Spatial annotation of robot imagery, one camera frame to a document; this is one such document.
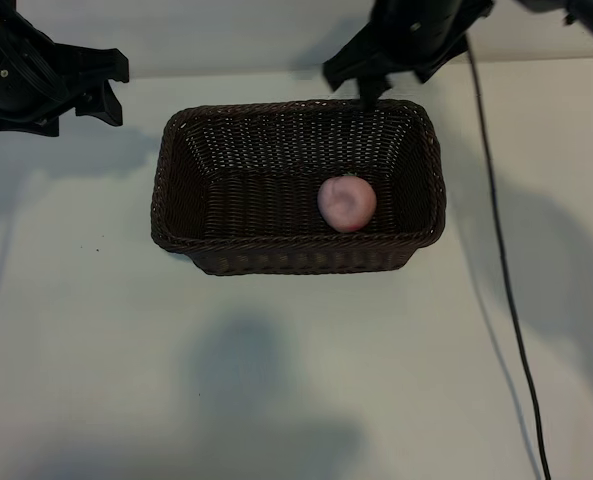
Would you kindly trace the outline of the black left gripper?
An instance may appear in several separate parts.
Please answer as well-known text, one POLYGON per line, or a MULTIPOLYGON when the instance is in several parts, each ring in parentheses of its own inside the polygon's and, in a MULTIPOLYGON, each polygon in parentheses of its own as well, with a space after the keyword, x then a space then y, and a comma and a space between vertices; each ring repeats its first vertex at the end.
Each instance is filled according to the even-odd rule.
POLYGON ((122 52, 56 43, 0 1, 0 132, 57 137, 70 110, 122 126, 112 81, 129 81, 122 52))

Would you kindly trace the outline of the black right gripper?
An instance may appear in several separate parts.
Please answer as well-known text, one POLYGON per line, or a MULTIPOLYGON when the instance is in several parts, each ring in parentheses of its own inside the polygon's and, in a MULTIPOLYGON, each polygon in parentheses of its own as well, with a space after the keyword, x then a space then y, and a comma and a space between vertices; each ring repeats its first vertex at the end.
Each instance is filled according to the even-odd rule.
POLYGON ((324 62, 323 76, 332 90, 356 81, 361 108, 372 111, 392 88, 391 74, 412 72, 425 83, 465 53, 468 29, 491 10, 490 1, 377 1, 367 24, 324 62))

